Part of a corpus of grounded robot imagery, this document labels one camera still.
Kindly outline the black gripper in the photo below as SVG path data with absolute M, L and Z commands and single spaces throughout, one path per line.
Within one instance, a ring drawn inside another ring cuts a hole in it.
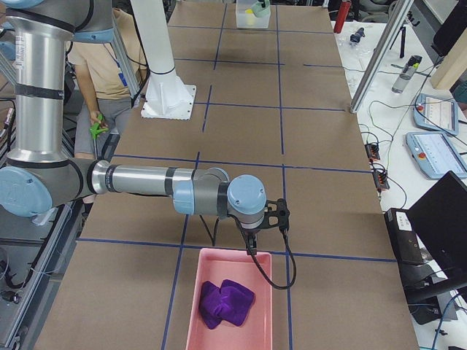
M 241 232 L 245 242 L 247 254 L 257 254 L 257 234 L 259 230 L 249 230 L 242 227 Z

